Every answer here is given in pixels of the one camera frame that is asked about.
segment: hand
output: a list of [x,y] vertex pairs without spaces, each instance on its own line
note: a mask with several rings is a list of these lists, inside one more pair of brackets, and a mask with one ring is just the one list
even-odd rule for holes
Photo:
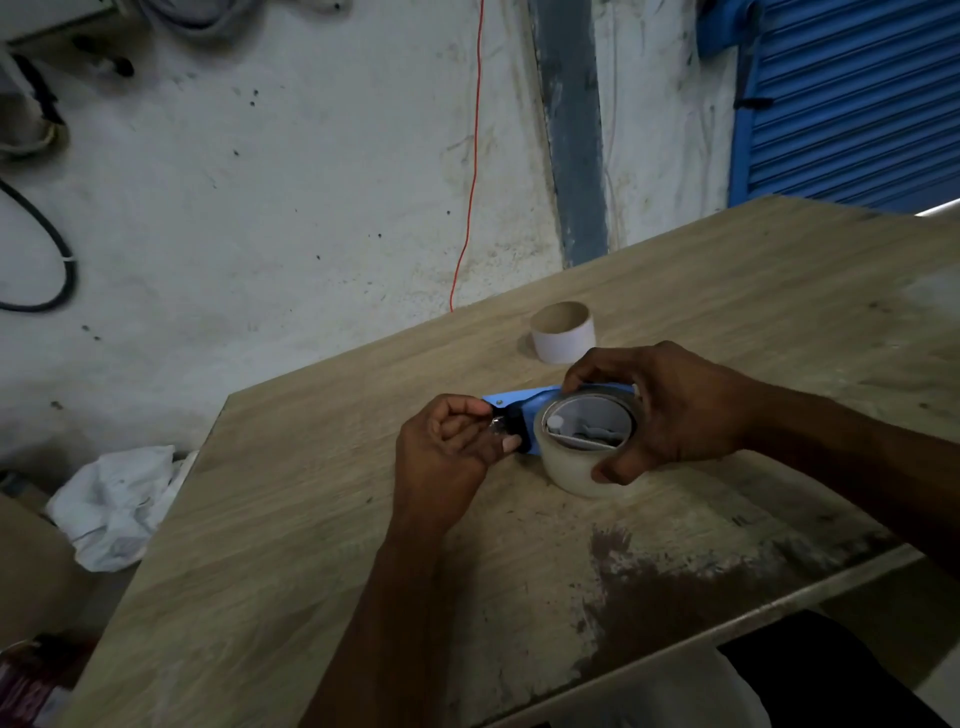
[[488,468],[520,445],[489,429],[492,408],[465,395],[439,395],[396,438],[394,532],[439,543],[467,512]]
[[666,463],[709,460],[743,448],[757,404],[772,389],[671,341],[591,349],[570,367],[563,389],[608,381],[634,384],[645,417],[627,447],[593,469],[594,480],[621,485]]

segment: black cable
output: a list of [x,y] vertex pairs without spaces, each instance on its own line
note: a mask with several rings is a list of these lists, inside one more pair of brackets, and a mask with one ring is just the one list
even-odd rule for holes
[[29,212],[31,216],[40,223],[40,226],[47,231],[48,235],[50,235],[50,239],[54,241],[54,245],[57,246],[57,250],[60,251],[60,255],[63,258],[63,286],[60,288],[60,292],[56,296],[46,303],[37,303],[35,305],[21,305],[19,303],[4,303],[3,301],[0,301],[0,311],[14,311],[16,313],[46,313],[47,311],[53,311],[57,308],[60,308],[70,300],[70,297],[73,296],[73,293],[77,288],[77,261],[73,258],[73,251],[70,250],[70,246],[66,244],[66,241],[63,239],[63,236],[60,235],[60,232],[50,223],[49,220],[43,216],[42,212],[33,206],[30,200],[25,198],[3,180],[0,180],[0,189],[6,192],[14,202],[27,210],[27,212]]

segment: red cable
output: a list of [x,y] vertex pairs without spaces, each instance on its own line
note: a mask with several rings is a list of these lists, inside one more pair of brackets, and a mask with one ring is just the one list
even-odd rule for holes
[[467,202],[467,237],[464,240],[464,247],[460,250],[460,257],[457,258],[457,267],[453,271],[453,284],[450,286],[450,310],[453,310],[453,291],[457,287],[457,275],[460,273],[460,263],[464,259],[464,253],[467,252],[467,245],[470,242],[470,216],[473,214],[473,190],[477,186],[477,136],[480,129],[480,72],[483,62],[480,60],[480,36],[483,35],[483,6],[484,0],[480,0],[480,22],[477,25],[477,100],[473,113],[473,182],[470,183],[470,198]]

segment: wall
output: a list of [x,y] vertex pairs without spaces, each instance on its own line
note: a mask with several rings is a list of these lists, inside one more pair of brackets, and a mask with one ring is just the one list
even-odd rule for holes
[[[723,204],[732,77],[687,63],[691,3],[598,3],[605,119],[614,7],[620,245]],[[459,305],[561,267],[526,5],[486,11]],[[442,315],[476,15],[473,0],[361,0],[346,17],[272,2],[228,51],[144,38],[132,82],[50,69],[71,144],[4,175],[64,232],[82,283],[59,313],[0,315],[0,462],[64,473],[107,450],[194,448],[230,392]],[[41,233],[7,200],[0,221],[0,298],[52,292]]]

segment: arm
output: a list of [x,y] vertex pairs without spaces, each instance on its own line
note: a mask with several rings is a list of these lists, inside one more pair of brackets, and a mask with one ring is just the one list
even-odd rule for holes
[[671,342],[594,349],[567,372],[636,385],[646,422],[593,477],[629,483],[669,462],[752,449],[816,478],[960,576],[960,445],[764,384]]
[[488,429],[491,413],[482,400],[441,395],[400,430],[386,539],[300,728],[428,722],[426,625],[441,541],[487,469],[519,445]]

